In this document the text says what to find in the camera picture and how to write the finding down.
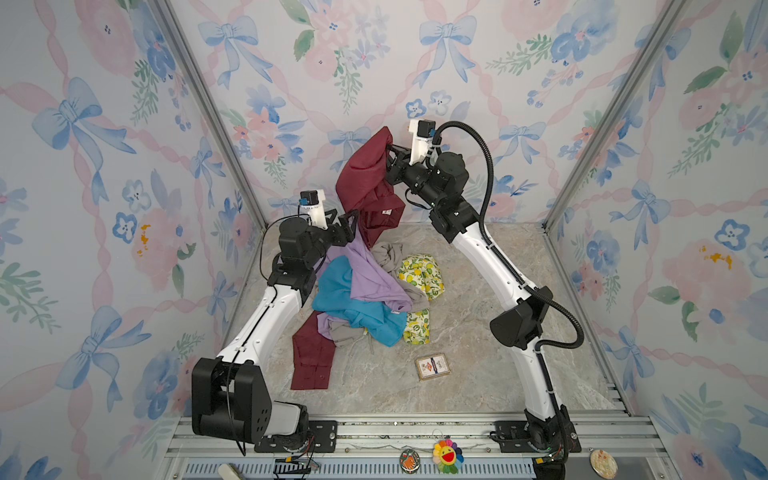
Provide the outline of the maroon cloth garment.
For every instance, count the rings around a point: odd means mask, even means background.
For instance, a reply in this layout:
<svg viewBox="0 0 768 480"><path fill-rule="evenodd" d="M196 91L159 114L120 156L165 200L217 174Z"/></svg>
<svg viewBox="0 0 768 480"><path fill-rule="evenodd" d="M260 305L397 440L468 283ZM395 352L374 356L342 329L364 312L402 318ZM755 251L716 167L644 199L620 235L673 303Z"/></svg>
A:
<svg viewBox="0 0 768 480"><path fill-rule="evenodd" d="M399 225L404 211L403 201L386 181L387 147L392 141L390 130L380 129L351 156L336 183L336 193L344 210L359 211L355 238L361 237L368 248L384 231ZM351 329L332 321L335 339L327 339L318 331L317 316L314 310L292 337L293 390L327 389L336 348L370 335L365 328Z"/></svg>

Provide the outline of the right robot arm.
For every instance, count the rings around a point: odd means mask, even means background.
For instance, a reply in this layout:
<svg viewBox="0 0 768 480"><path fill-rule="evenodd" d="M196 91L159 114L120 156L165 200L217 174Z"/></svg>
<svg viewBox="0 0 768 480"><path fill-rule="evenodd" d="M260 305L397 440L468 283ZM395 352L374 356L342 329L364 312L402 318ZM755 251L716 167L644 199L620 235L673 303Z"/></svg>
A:
<svg viewBox="0 0 768 480"><path fill-rule="evenodd" d="M578 434L567 407L557 398L544 356L545 347L579 348L585 340L579 321L570 321L576 332L571 342L543 338L542 324L549 309L565 317L571 314L555 302L549 288L524 277L488 234L480 214L462 195L468 172L461 155L446 152L434 162L416 163L410 150L390 146L386 167L387 182L404 184L428 206L432 226L471 262L504 309L489 326L494 338L512 351L525 396L525 424L498 426L492 439L503 449L527 443L552 457L580 451Z"/></svg>

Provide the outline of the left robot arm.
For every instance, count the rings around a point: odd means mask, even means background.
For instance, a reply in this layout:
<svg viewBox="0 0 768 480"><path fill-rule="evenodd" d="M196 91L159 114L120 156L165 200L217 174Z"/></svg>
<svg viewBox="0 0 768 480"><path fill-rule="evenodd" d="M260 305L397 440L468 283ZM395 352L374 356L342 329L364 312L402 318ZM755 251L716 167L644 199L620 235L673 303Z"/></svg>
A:
<svg viewBox="0 0 768 480"><path fill-rule="evenodd" d="M216 357L202 358L193 368L195 434L288 451L310 443L306 407L272 400L263 366L288 322L307 302L329 249L354 240L358 218L357 211L339 215L310 207L281 221L280 251L272 261L258 307Z"/></svg>

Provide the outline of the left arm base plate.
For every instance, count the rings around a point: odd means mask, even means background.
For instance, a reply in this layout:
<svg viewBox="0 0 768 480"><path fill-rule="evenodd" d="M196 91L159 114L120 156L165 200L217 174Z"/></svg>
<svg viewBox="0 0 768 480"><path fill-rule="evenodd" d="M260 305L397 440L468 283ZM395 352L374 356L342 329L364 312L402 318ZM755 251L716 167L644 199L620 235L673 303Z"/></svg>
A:
<svg viewBox="0 0 768 480"><path fill-rule="evenodd" d="M257 453L298 455L309 453L334 453L338 437L335 420L310 420L300 424L296 433L263 437L255 446Z"/></svg>

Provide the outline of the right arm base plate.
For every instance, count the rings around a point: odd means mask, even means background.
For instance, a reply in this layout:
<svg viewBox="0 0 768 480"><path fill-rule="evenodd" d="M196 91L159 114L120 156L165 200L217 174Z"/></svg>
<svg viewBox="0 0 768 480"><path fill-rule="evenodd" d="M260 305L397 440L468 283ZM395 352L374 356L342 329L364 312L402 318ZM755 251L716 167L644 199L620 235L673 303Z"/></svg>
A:
<svg viewBox="0 0 768 480"><path fill-rule="evenodd" d="M561 455L566 446L569 453L581 453L580 438L572 423L561 428L556 418L549 422L496 421L489 434L502 453Z"/></svg>

